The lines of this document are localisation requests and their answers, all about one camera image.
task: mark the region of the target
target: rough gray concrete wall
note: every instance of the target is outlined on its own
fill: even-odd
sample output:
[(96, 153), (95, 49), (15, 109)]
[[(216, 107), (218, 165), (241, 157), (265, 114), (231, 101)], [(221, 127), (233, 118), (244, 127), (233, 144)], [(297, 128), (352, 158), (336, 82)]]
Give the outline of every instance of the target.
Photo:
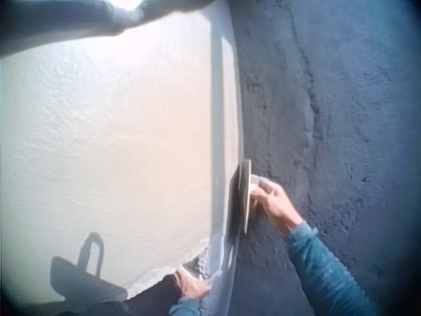
[[(405, 0), (232, 1), (245, 157), (384, 309), (417, 274), (421, 27)], [(230, 315), (312, 315), (281, 236), (241, 240)]]

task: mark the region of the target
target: plastering trowel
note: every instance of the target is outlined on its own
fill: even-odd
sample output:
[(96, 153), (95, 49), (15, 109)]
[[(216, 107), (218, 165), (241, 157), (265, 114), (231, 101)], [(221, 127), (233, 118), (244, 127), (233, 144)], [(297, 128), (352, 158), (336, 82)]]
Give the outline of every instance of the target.
[(243, 233), (247, 233), (250, 214), (250, 193), (259, 185), (259, 177), (251, 174), (251, 160), (244, 159), (239, 164), (238, 193), (243, 211)]

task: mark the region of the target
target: plastered wall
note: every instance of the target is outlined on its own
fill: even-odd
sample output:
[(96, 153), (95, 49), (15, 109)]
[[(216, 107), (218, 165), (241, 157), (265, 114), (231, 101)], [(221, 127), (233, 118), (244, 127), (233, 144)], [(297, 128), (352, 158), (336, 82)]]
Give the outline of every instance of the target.
[(216, 1), (2, 60), (2, 285), (13, 300), (131, 298), (210, 241), (209, 271), (224, 269), (242, 155), (233, 42)]

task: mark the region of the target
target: blue long-sleeve shirt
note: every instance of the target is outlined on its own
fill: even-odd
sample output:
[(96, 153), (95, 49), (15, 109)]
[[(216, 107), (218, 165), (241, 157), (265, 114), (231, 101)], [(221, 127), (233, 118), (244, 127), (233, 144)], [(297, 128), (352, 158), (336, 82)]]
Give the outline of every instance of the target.
[[(317, 229), (302, 222), (286, 242), (289, 257), (316, 315), (380, 315), (347, 268), (317, 237)], [(170, 316), (200, 316), (199, 306), (197, 300), (182, 298), (171, 308)]]

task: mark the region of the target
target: textured wall surface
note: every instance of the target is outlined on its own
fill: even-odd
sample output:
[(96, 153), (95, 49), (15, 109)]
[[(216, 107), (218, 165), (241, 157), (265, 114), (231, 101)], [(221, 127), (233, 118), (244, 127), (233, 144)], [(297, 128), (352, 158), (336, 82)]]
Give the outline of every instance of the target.
[[(386, 309), (419, 277), (415, 2), (232, 1), (245, 156)], [(262, 217), (240, 243), (230, 315), (312, 315)]]
[(242, 154), (233, 38), (217, 1), (3, 60), (2, 285), (14, 300), (131, 298), (209, 240), (207, 269), (221, 269)]

